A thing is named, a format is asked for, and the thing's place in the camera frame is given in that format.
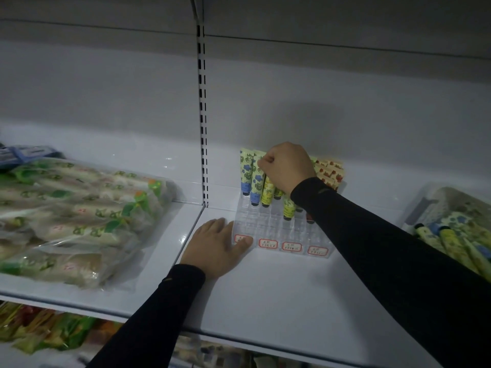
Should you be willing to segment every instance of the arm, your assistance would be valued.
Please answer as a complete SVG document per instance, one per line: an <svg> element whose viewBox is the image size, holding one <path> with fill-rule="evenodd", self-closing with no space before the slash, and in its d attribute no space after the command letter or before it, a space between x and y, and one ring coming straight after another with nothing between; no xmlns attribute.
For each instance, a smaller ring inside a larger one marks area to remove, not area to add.
<svg viewBox="0 0 491 368"><path fill-rule="evenodd" d="M167 367L187 312L206 279L229 272L252 244L245 238L230 247L232 225L220 218L198 228L157 290L88 365Z"/></svg>
<svg viewBox="0 0 491 368"><path fill-rule="evenodd" d="M326 187L305 150L284 145L260 167L312 215L390 315L444 367L488 366L481 336L491 330L491 284Z"/></svg>
<svg viewBox="0 0 491 368"><path fill-rule="evenodd" d="M205 273L195 266L172 267L88 366L168 366L186 314L204 282Z"/></svg>

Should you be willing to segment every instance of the left hand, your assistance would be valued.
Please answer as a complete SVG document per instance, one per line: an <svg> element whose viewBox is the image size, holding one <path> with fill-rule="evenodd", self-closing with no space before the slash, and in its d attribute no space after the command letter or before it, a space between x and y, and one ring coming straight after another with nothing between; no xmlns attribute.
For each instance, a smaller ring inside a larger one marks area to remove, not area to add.
<svg viewBox="0 0 491 368"><path fill-rule="evenodd" d="M181 258L182 264L200 268L207 280L229 272L252 244L252 238L246 237L232 247L234 222L224 225L225 218L220 218L212 219L198 228Z"/></svg>

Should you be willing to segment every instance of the red-bordered price tag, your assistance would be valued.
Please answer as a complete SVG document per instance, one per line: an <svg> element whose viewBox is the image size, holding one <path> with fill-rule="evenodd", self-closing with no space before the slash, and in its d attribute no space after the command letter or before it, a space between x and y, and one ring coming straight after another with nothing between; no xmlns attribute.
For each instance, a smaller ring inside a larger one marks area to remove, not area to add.
<svg viewBox="0 0 491 368"><path fill-rule="evenodd" d="M315 247L315 246L310 246L308 247L307 253L312 254L314 256L327 256L329 252L328 248L323 248L323 247Z"/></svg>
<svg viewBox="0 0 491 368"><path fill-rule="evenodd" d="M239 235L239 234L237 234L237 235L235 235L235 236L234 236L234 241L235 241L236 243L238 243L239 241L241 241L241 240L242 240L243 238L245 238L245 237L250 237L250 238L252 239L252 236L248 236L248 235Z"/></svg>
<svg viewBox="0 0 491 368"><path fill-rule="evenodd" d="M289 241L285 241L281 245L281 248L283 250L287 250L289 252L301 252L302 251L302 245L300 243L290 243Z"/></svg>
<svg viewBox="0 0 491 368"><path fill-rule="evenodd" d="M259 246L266 249L277 249L278 242L276 240L260 239Z"/></svg>

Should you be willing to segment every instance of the blue floral tube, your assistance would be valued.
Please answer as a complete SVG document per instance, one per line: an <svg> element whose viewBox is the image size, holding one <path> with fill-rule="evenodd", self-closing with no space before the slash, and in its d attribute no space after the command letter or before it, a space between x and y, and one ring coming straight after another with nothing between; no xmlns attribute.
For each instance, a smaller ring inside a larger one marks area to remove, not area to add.
<svg viewBox="0 0 491 368"><path fill-rule="evenodd" d="M264 172L257 166L257 160L261 159L266 153L254 150L254 160L252 162L252 182L250 190L250 202L259 205L264 186Z"/></svg>
<svg viewBox="0 0 491 368"><path fill-rule="evenodd" d="M254 160L254 151L241 148L241 191L248 195L252 182L252 162Z"/></svg>

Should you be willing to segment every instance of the black long-sleeve shirt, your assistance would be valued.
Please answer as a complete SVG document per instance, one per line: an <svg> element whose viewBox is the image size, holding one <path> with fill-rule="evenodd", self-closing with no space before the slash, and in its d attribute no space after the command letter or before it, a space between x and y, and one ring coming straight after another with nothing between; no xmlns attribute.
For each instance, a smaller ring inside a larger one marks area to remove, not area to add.
<svg viewBox="0 0 491 368"><path fill-rule="evenodd" d="M390 315L441 365L491 366L491 284L317 178L300 183L291 198L312 215ZM204 279L193 266L174 266L89 366L167 366Z"/></svg>

